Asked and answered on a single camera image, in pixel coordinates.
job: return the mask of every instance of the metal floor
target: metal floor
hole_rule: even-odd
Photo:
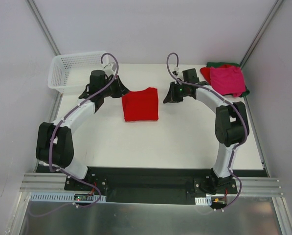
[[[33,214],[62,203],[30,202]],[[22,235],[278,235],[271,198],[239,198],[224,212],[187,205],[99,203],[87,209],[66,206],[48,216],[28,216]]]

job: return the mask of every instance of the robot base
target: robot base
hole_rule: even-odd
[[[213,169],[211,169],[210,176],[204,180],[201,180],[198,184],[201,191],[212,195],[223,193],[225,189],[228,190],[229,194],[237,193],[236,181],[233,179],[233,177],[228,176],[225,178],[219,178],[214,173]]]

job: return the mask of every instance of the pink cloth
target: pink cloth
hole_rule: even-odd
[[[211,67],[210,78],[211,86],[221,95],[233,94],[237,97],[246,91],[244,76],[239,67]]]

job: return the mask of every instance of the cable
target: cable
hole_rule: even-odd
[[[50,170],[50,172],[55,172],[57,169],[54,169],[53,167],[52,167],[52,149],[53,149],[53,142],[54,142],[54,139],[55,139],[55,136],[56,136],[56,133],[57,133],[57,131],[58,131],[58,129],[59,129],[59,127],[61,126],[61,124],[62,123],[64,123],[65,122],[65,120],[72,114],[72,113],[74,113],[75,112],[75,110],[77,110],[78,108],[80,108],[83,104],[85,104],[88,100],[90,100],[90,99],[92,99],[93,97],[95,97],[96,95],[98,95],[99,93],[101,93],[101,92],[103,92],[106,88],[108,88],[111,84],[112,84],[112,82],[115,80],[115,78],[117,77],[117,74],[118,74],[118,61],[117,61],[117,59],[112,55],[112,54],[110,54],[110,53],[104,53],[102,56],[101,56],[101,58],[100,58],[100,61],[101,61],[101,63],[103,63],[103,57],[104,56],[106,56],[106,55],[109,55],[109,56],[111,56],[113,59],[114,59],[114,61],[115,61],[115,63],[116,63],[116,71],[115,71],[115,75],[113,76],[113,78],[111,79],[111,81],[106,85],[106,86],[104,86],[102,89],[100,89],[100,90],[98,90],[97,92],[95,92],[94,94],[92,94],[92,95],[90,95],[89,97],[87,97],[85,100],[83,100],[79,105],[77,105],[77,106],[75,106],[74,108],[72,108],[64,117],[63,117],[63,119],[62,120],[60,120],[59,121],[59,123],[56,125],[56,127],[54,128],[54,130],[53,130],[53,133],[52,133],[52,135],[51,135],[51,139],[50,139],[50,147],[49,147],[49,170]],[[60,169],[60,171],[62,172],[62,173],[64,173],[65,175],[67,175],[68,177],[70,177],[70,178],[72,178],[72,179],[74,179],[74,180],[76,180],[76,181],[78,181],[78,182],[80,182],[80,183],[82,183],[82,184],[84,184],[84,185],[87,185],[87,186],[90,186],[91,188],[93,188],[93,190],[96,190],[97,192],[98,192],[98,194],[99,194],[99,197],[98,197],[98,199],[96,199],[95,201],[93,201],[92,203],[90,203],[89,205],[86,205],[86,206],[81,206],[81,205],[77,205],[76,207],[81,207],[81,208],[88,208],[88,207],[91,207],[92,205],[94,205],[95,203],[97,203],[100,199],[101,199],[101,192],[100,192],[100,190],[95,186],[95,185],[92,185],[92,184],[89,184],[89,183],[87,183],[87,182],[85,182],[85,181],[83,181],[83,180],[81,180],[81,179],[78,179],[78,178],[76,178],[76,177],[74,177],[74,176],[72,176],[72,175],[70,175],[70,174],[68,174],[66,171],[64,171],[63,169]],[[53,209],[53,210],[51,210],[51,211],[48,211],[47,213],[44,213],[44,214],[33,214],[31,211],[30,211],[30,204],[29,204],[29,206],[28,206],[28,209],[27,209],[27,212],[28,212],[28,214],[30,215],[30,216],[32,216],[32,217],[35,217],[35,218],[39,218],[39,217],[43,217],[43,216],[46,216],[46,215],[49,215],[49,214],[51,214],[51,213],[53,213],[53,212],[55,212],[55,211],[57,211],[57,210],[59,210],[59,209],[61,209],[62,207],[65,207],[65,206],[67,206],[67,205],[74,205],[75,203],[64,203],[64,204],[62,204],[61,206],[59,206],[59,207],[57,207],[57,208],[55,208],[55,209]]]
[[[90,100],[91,98],[95,97],[96,95],[98,95],[99,93],[103,92],[106,88],[108,88],[112,82],[115,80],[115,78],[117,77],[117,74],[118,74],[118,61],[117,59],[115,58],[114,55],[112,55],[111,53],[104,53],[101,58],[100,58],[100,62],[103,63],[102,59],[103,57],[105,57],[106,55],[109,55],[111,56],[115,63],[116,63],[116,71],[115,71],[115,75],[113,76],[113,78],[111,79],[111,81],[106,85],[104,86],[102,89],[98,90],[97,92],[95,92],[94,94],[90,95],[89,97],[87,97],[85,100],[83,100],[79,105],[75,106],[74,108],[72,108],[64,117],[63,117],[63,120],[60,120],[59,123],[56,125],[56,127],[54,128],[53,130],[53,133],[51,135],[51,139],[50,139],[50,147],[49,147],[49,169],[50,169],[50,172],[55,172],[55,170],[53,169],[52,167],[52,149],[53,149],[53,141],[55,139],[55,135],[59,129],[59,127],[61,126],[61,124],[63,122],[65,122],[65,120],[72,114],[75,112],[75,110],[77,110],[78,108],[80,108],[84,103],[86,103],[88,100]]]
[[[241,181],[241,180],[240,180],[235,174],[233,174],[233,171],[231,170],[231,166],[232,166],[232,162],[233,162],[233,159],[234,159],[234,154],[235,154],[235,150],[236,150],[236,148],[239,147],[239,146],[241,146],[242,144],[244,144],[244,143],[246,142],[246,140],[247,140],[247,137],[248,137],[248,131],[247,131],[247,127],[246,127],[245,121],[244,121],[243,117],[241,116],[241,114],[238,112],[237,108],[236,108],[231,102],[229,102],[228,100],[224,99],[224,98],[223,98],[220,94],[218,94],[216,91],[214,91],[214,90],[212,90],[212,89],[210,89],[210,88],[208,88],[208,87],[205,87],[205,86],[200,86],[200,85],[198,85],[198,84],[193,84],[193,83],[189,83],[189,82],[183,82],[183,81],[181,81],[180,79],[178,79],[177,77],[175,77],[175,76],[172,74],[172,72],[171,72],[171,70],[170,70],[170,67],[169,67],[169,59],[170,59],[170,56],[171,56],[171,55],[176,55],[176,59],[177,59],[177,67],[178,67],[178,65],[179,65],[179,56],[178,56],[175,52],[171,52],[171,53],[167,56],[167,59],[166,59],[167,70],[168,70],[170,76],[171,76],[175,81],[177,81],[177,82],[179,82],[179,83],[181,83],[181,84],[186,84],[186,85],[190,85],[190,86],[193,86],[193,87],[202,88],[202,89],[204,89],[204,90],[207,90],[207,91],[213,93],[217,98],[219,98],[221,101],[223,101],[224,103],[230,105],[230,106],[233,108],[233,110],[235,111],[235,113],[237,114],[238,118],[240,119],[240,121],[241,121],[241,123],[242,123],[242,125],[243,125],[244,133],[245,133],[245,137],[244,137],[243,141],[241,141],[240,143],[238,143],[237,145],[235,145],[235,146],[232,148],[232,153],[231,153],[231,155],[230,155],[230,159],[229,159],[229,163],[228,163],[228,171],[229,171],[229,173],[239,181],[240,186],[239,186],[239,190],[238,190],[238,193],[237,193],[236,197],[235,197],[235,198],[234,198],[229,204],[227,204],[226,207],[228,207],[228,206],[230,206],[232,203],[234,203],[234,202],[238,199],[238,197],[239,197],[239,195],[240,195],[240,193],[241,193],[241,190],[242,190],[242,181]]]

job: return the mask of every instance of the pile of clothes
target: pile of clothes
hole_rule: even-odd
[[[244,76],[238,64],[227,62],[208,62],[200,69],[205,80],[221,95],[245,97],[250,91],[245,86]]]

